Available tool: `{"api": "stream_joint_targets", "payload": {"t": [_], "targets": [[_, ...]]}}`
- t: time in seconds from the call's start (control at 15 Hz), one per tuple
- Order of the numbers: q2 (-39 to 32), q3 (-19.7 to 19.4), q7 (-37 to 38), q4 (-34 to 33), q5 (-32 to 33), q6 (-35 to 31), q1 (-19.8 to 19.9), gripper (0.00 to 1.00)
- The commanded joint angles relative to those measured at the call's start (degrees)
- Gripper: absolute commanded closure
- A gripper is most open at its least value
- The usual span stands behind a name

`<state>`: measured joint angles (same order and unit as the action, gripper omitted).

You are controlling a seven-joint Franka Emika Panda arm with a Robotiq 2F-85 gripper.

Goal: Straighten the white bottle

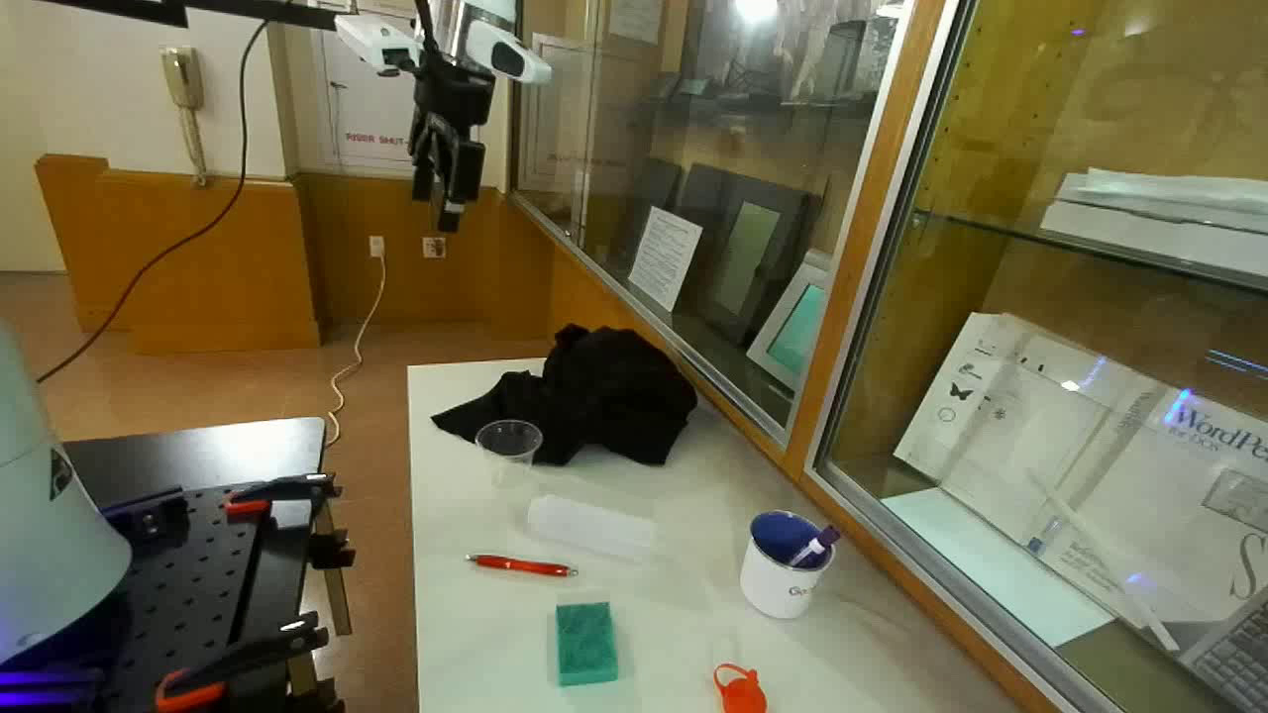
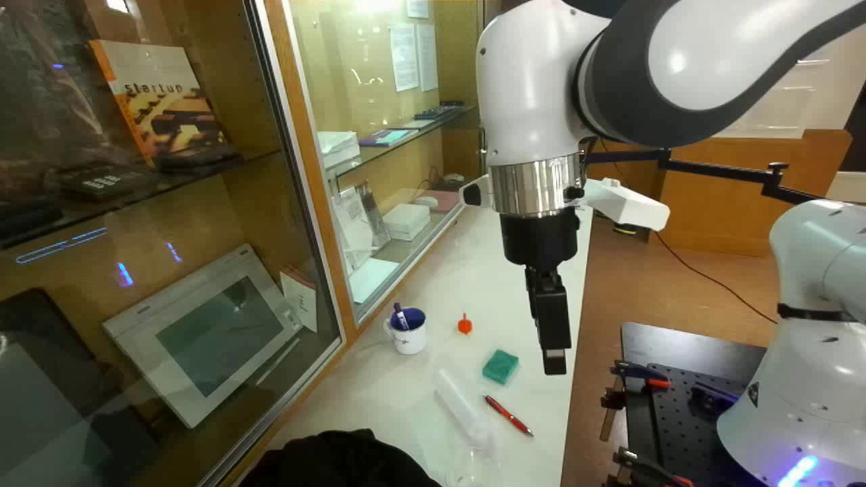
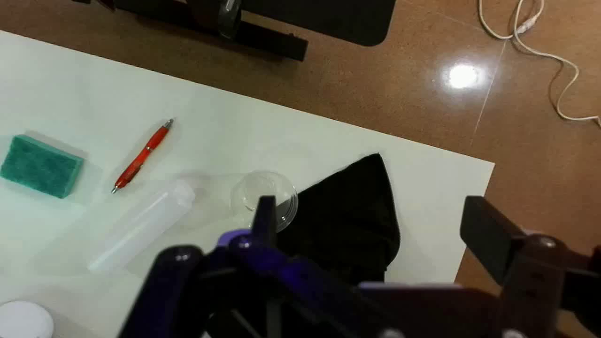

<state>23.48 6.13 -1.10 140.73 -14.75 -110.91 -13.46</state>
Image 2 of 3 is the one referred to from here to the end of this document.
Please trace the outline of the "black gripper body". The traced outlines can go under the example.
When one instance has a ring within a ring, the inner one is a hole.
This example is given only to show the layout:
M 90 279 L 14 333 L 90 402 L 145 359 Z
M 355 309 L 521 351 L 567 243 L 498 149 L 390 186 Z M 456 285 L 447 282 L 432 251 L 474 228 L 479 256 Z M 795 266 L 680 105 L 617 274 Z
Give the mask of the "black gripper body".
M 551 216 L 502 216 L 502 254 L 513 266 L 551 271 L 575 254 L 578 216 L 566 209 Z

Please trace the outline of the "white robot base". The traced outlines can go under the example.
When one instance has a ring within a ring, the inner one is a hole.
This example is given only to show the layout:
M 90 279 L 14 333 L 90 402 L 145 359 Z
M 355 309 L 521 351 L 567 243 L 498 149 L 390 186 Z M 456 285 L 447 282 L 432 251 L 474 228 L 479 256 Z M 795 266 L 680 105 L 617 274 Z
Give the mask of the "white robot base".
M 809 201 L 768 241 L 778 325 L 716 438 L 766 487 L 866 487 L 866 209 Z

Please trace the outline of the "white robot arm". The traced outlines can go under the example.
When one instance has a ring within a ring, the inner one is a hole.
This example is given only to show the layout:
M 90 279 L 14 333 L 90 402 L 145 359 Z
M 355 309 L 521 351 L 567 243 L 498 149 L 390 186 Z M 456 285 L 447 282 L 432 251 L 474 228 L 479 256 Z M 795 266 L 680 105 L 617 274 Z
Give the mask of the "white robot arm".
M 483 162 L 502 254 L 524 271 L 548 375 L 570 325 L 582 143 L 674 149 L 740 118 L 795 62 L 866 24 L 866 0 L 521 0 L 475 40 Z

